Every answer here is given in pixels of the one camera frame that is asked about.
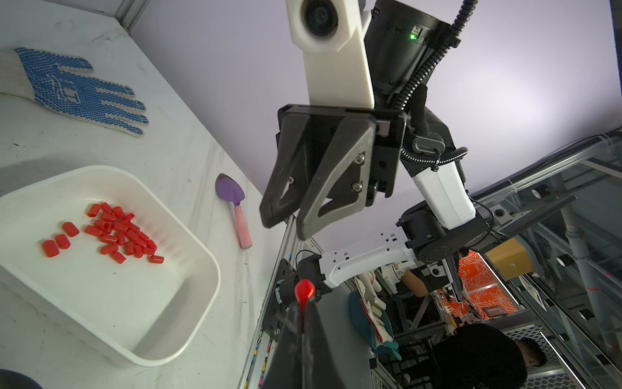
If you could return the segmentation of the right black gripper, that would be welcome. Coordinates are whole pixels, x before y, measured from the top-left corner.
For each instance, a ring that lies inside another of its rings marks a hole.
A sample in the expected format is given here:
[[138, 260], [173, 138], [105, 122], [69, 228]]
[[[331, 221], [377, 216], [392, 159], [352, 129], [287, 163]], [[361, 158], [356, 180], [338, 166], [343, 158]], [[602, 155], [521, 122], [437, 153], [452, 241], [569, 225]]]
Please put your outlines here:
[[393, 194], [405, 113], [288, 104], [278, 120], [277, 160], [259, 208], [264, 227], [300, 209], [297, 236], [307, 240], [363, 210], [366, 197]]

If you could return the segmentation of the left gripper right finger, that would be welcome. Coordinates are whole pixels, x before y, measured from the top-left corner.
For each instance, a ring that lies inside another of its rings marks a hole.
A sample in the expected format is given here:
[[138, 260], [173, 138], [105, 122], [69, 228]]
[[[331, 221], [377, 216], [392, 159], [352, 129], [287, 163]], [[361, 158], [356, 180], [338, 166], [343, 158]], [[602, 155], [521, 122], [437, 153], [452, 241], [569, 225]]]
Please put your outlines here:
[[345, 388], [314, 300], [309, 300], [303, 311], [302, 387]]

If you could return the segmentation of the black round screw base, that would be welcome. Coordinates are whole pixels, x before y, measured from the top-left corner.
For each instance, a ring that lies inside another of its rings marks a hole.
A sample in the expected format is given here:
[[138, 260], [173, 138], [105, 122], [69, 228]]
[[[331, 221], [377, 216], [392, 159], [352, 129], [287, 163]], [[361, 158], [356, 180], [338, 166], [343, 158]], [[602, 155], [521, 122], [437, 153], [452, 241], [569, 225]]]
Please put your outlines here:
[[34, 379], [14, 371], [0, 371], [1, 389], [42, 389], [42, 386]]

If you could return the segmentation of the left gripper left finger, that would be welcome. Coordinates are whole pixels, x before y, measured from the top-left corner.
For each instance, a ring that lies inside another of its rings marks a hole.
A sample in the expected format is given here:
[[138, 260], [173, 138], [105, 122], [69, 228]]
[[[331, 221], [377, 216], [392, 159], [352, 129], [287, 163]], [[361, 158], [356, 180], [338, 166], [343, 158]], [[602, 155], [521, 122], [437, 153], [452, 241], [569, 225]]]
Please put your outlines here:
[[302, 388], [303, 312], [293, 302], [283, 319], [283, 331], [264, 377], [262, 388]]

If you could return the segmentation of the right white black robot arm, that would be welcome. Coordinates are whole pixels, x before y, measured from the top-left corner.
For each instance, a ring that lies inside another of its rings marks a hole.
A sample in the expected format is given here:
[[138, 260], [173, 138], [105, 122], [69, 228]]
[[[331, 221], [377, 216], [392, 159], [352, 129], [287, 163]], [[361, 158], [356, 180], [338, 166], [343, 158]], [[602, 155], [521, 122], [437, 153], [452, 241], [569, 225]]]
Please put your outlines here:
[[487, 233], [467, 194], [450, 132], [426, 107], [427, 83], [476, 10], [465, 1], [446, 23], [399, 1], [289, 1], [293, 44], [301, 50], [309, 101], [278, 112], [277, 159], [260, 205], [267, 228], [295, 217], [299, 239], [391, 196], [403, 165], [424, 202], [383, 233], [370, 251], [351, 249], [301, 260], [283, 280], [308, 280], [323, 293], [361, 273], [416, 259], [443, 263]]

